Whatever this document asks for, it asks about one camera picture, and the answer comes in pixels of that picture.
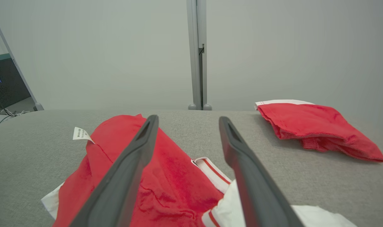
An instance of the gray fabric surface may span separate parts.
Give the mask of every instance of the gray fabric surface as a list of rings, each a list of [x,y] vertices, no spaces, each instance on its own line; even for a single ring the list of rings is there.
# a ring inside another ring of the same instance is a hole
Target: gray fabric surface
[[[73,128],[92,133],[110,117],[139,113],[158,114],[160,127],[191,158],[207,156],[233,179],[218,130],[218,118],[228,116],[291,204],[320,206],[359,227],[383,226],[383,164],[280,141],[258,112],[53,110],[0,124],[0,227],[51,226],[54,220],[40,199],[65,181],[86,154],[86,141],[72,141]],[[383,135],[348,121],[383,152]]]

